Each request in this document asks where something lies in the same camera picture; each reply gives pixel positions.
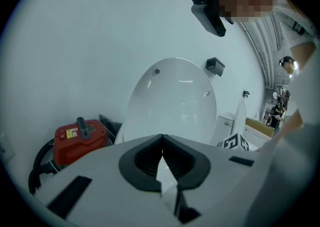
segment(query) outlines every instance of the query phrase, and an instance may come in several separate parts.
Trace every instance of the toilet seat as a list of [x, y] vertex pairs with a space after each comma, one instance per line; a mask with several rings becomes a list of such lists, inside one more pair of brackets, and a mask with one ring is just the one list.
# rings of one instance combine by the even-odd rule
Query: toilet seat
[[194, 63], [166, 58], [140, 78], [115, 144], [155, 134], [209, 144], [217, 118], [212, 84]]

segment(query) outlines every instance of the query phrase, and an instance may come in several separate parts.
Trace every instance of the black stripe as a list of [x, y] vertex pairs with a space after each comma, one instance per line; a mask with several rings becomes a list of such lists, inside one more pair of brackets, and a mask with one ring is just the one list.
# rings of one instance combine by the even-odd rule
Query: black stripe
[[91, 179], [77, 176], [49, 205], [48, 209], [65, 219], [78, 199], [85, 192]]

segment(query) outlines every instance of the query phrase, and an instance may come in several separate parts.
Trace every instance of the black bracket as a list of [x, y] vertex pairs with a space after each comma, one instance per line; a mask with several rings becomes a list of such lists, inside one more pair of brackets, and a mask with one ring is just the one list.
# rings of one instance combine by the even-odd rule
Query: black bracket
[[206, 60], [205, 68], [220, 77], [222, 76], [225, 67], [226, 66], [216, 57]]
[[248, 95], [250, 95], [249, 91], [243, 91], [242, 97], [248, 98]]

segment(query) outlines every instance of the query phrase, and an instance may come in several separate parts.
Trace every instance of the black rubber trim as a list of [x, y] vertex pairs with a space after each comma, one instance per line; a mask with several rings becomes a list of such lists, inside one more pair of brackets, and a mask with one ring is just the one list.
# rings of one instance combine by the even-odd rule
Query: black rubber trim
[[162, 157], [162, 134], [128, 150], [119, 160], [119, 170], [124, 179], [135, 188], [147, 192], [161, 192], [156, 180]]
[[162, 156], [180, 191], [199, 187], [211, 169], [209, 159], [202, 153], [168, 135], [158, 134], [122, 155], [120, 173], [138, 190], [161, 192], [161, 183], [156, 177]]
[[65, 219], [78, 199], [85, 192], [92, 179], [77, 176], [48, 206], [47, 208], [57, 216]]
[[251, 159], [245, 159], [245, 158], [241, 158], [241, 157], [236, 157], [236, 156], [232, 156], [231, 158], [229, 158], [230, 161], [251, 167], [255, 162]]
[[204, 154], [166, 134], [163, 136], [163, 158], [180, 191], [199, 187], [211, 169], [210, 161]]

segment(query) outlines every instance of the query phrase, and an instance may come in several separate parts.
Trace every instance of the black hose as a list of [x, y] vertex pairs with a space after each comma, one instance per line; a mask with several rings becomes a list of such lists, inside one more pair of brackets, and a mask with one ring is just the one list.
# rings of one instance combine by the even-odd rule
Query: black hose
[[[34, 163], [33, 163], [33, 169], [37, 169], [40, 164], [42, 159], [44, 158], [44, 156], [47, 154], [47, 152], [54, 146], [54, 139], [48, 141], [38, 152], [38, 154], [35, 157]], [[40, 177], [38, 176], [34, 176], [34, 186], [38, 189], [41, 186], [41, 182], [40, 182]]]
[[40, 182], [40, 175], [41, 174], [48, 174], [48, 173], [54, 173], [56, 170], [52, 167], [50, 163], [47, 164], [41, 164], [42, 159], [47, 154], [47, 152], [54, 146], [54, 139], [48, 141], [37, 153], [34, 163], [33, 163], [33, 169], [29, 174], [28, 179], [28, 187], [31, 194], [34, 194], [36, 192], [36, 188], [38, 189], [41, 186]]
[[44, 172], [45, 170], [42, 165], [32, 169], [32, 171], [30, 172], [29, 179], [28, 179], [28, 187], [29, 187], [29, 192], [31, 194], [35, 194], [36, 181], [39, 179], [39, 175], [43, 174]]

